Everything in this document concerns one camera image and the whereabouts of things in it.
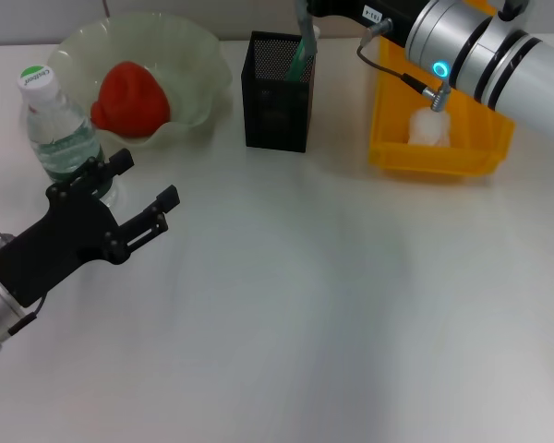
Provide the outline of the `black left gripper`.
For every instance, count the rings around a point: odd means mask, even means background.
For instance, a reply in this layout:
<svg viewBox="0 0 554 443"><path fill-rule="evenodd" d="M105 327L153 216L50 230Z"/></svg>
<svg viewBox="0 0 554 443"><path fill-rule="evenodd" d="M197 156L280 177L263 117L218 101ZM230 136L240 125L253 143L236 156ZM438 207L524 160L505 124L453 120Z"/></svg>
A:
<svg viewBox="0 0 554 443"><path fill-rule="evenodd" d="M128 149L108 161L89 157L64 183L46 191L46 214L0 248L0 283L23 307L33 305L93 260L118 265L168 230L165 215L180 204L168 186L141 213L119 223L99 198L116 176L134 166Z"/></svg>

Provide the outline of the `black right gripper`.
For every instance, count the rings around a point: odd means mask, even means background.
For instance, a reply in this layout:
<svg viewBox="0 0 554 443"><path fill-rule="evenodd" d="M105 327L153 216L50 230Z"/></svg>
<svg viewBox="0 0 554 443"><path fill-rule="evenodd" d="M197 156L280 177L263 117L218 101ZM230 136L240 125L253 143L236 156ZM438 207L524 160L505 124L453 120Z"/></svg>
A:
<svg viewBox="0 0 554 443"><path fill-rule="evenodd" d="M396 45L405 45L416 19L424 9L424 0L311 0L307 12L317 18L339 16L368 28L385 18L392 30L383 37Z"/></svg>

